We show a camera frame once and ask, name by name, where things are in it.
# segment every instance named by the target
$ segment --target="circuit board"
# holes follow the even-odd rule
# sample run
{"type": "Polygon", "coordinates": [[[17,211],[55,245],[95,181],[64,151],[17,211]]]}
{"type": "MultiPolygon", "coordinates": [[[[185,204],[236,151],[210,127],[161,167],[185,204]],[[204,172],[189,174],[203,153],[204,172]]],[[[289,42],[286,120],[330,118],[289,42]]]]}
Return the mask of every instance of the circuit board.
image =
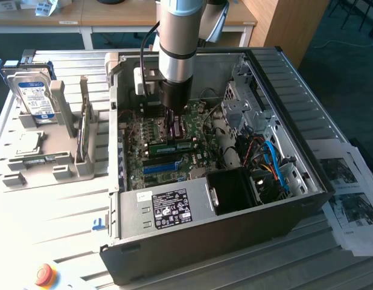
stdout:
{"type": "Polygon", "coordinates": [[[182,123],[180,127],[183,130],[183,140],[194,140],[190,141],[194,147],[185,153],[168,154],[176,156],[176,170],[153,173],[144,172],[144,162],[150,160],[148,146],[166,143],[167,136],[162,130],[164,118],[147,118],[141,110],[135,120],[130,119],[125,131],[128,190],[181,182],[202,177],[206,172],[217,170],[216,160],[210,154],[212,150],[218,150],[210,118],[205,123],[205,137],[209,144],[206,143],[202,131],[203,121],[208,113],[209,108],[205,103],[188,104],[188,109],[179,121],[182,123]]]}

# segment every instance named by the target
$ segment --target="red emergency stop button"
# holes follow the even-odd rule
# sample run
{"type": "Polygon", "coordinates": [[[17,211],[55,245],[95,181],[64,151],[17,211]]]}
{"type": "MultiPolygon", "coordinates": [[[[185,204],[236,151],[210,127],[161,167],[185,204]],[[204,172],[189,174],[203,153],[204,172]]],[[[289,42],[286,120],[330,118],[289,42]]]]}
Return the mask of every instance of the red emergency stop button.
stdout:
{"type": "Polygon", "coordinates": [[[36,273],[35,284],[37,286],[46,286],[54,276],[54,271],[49,264],[42,264],[36,273]]]}

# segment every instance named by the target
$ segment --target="yellow wire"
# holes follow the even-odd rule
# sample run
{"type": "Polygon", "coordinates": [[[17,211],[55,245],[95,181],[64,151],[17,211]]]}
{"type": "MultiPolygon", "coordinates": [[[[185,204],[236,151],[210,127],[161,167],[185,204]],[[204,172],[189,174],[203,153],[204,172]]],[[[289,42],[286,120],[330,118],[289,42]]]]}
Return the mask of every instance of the yellow wire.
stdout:
{"type": "Polygon", "coordinates": [[[265,169],[267,169],[269,172],[272,173],[271,169],[269,169],[267,166],[265,166],[264,164],[259,164],[260,166],[263,166],[265,169]]]}

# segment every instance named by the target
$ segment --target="motherboard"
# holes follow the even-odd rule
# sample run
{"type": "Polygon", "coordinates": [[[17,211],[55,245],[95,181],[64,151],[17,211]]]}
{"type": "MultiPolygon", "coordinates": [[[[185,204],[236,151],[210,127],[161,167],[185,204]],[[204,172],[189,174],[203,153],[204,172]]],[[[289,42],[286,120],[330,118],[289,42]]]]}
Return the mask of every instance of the motherboard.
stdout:
{"type": "Polygon", "coordinates": [[[189,103],[175,118],[172,139],[165,130],[164,106],[141,104],[139,111],[121,111],[120,119],[127,119],[120,129],[125,132],[128,190],[200,178],[220,169],[215,129],[207,118],[210,109],[205,101],[189,103]]]}

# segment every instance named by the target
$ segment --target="floor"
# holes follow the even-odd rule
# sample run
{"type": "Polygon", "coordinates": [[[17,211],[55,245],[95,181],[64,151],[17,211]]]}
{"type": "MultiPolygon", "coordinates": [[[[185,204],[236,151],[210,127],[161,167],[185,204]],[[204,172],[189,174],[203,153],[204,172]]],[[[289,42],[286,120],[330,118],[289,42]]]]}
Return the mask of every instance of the floor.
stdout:
{"type": "MultiPolygon", "coordinates": [[[[359,45],[373,44],[368,38],[371,23],[358,32],[360,16],[351,16],[345,28],[339,27],[346,15],[340,7],[332,17],[326,11],[299,72],[348,138],[356,137],[373,157],[373,47],[330,43],[339,40],[359,45]]],[[[95,48],[137,48],[141,39],[132,33],[93,34],[95,48]]],[[[26,48],[38,50],[83,49],[79,34],[0,34],[0,58],[18,59],[26,48]]],[[[8,88],[0,78],[0,111],[8,88]]]]}

